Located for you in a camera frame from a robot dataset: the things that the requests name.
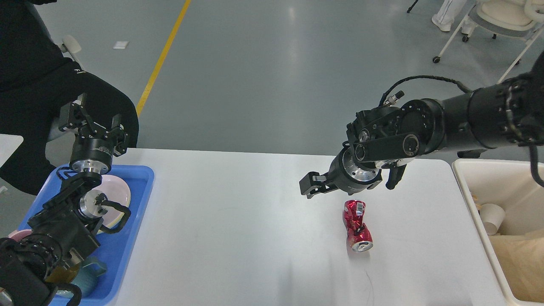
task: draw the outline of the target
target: white table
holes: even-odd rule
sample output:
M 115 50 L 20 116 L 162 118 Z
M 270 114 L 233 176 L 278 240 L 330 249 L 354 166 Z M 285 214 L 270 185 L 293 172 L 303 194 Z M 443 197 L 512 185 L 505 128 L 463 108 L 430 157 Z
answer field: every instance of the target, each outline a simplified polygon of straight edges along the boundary
M 411 162 L 352 197 L 308 200 L 332 156 L 130 149 L 156 175 L 117 305 L 505 305 L 450 166 Z M 343 204 L 367 203 L 374 248 L 346 245 Z
M 22 136 L 0 134 L 0 167 L 22 143 Z

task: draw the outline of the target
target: can barcode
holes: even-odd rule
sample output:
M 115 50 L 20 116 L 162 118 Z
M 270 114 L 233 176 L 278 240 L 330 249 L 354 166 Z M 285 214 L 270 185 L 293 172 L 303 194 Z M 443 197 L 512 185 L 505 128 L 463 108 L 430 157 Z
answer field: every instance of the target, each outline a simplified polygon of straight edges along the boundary
M 355 212 L 358 216 L 362 216 L 364 213 L 363 202 L 357 203 L 357 211 Z

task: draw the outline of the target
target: black pants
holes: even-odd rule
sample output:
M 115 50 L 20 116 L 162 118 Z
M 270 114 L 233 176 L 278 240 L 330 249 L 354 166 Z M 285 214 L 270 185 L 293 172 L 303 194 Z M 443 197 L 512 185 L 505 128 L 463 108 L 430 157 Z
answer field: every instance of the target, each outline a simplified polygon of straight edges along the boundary
M 51 123 L 60 108 L 87 93 L 85 105 L 92 119 L 110 128 L 114 115 L 136 147 L 138 117 L 132 101 L 100 78 L 69 62 L 46 76 L 19 88 L 0 93 L 0 133 L 21 135 L 23 143 L 0 168 L 0 177 L 15 188 L 36 195 L 55 169 L 45 157 Z

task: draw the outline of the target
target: red can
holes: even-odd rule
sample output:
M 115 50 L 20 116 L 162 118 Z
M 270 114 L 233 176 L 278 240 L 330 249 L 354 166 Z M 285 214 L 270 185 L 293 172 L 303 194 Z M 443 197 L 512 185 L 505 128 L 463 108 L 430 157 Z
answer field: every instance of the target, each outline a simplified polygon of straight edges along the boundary
M 363 222 L 366 204 L 360 200 L 349 200 L 344 204 L 344 225 L 348 231 L 348 245 L 354 252 L 371 249 L 372 236 Z

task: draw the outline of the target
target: blue tray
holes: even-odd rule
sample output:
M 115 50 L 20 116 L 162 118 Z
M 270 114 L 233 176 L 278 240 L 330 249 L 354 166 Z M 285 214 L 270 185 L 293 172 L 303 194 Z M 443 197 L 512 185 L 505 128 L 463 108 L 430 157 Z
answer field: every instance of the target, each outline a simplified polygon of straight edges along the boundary
M 19 230 L 29 229 L 28 219 L 38 213 L 42 209 L 42 205 L 60 191 L 61 180 L 57 177 L 55 171 L 47 178 L 23 222 L 19 225 Z M 149 201 L 155 177 L 153 170 L 146 166 L 113 165 L 108 174 L 118 176 L 127 182 L 131 189 L 129 208 L 132 214 L 120 232 L 111 235 L 102 233 L 96 236 L 101 245 L 93 252 L 93 255 L 108 265 L 108 272 L 98 278 L 98 285 L 94 291 L 89 296 L 82 298 L 80 304 L 82 306 L 105 305 L 117 295 Z M 66 305 L 68 301 L 67 298 L 55 296 L 50 305 Z

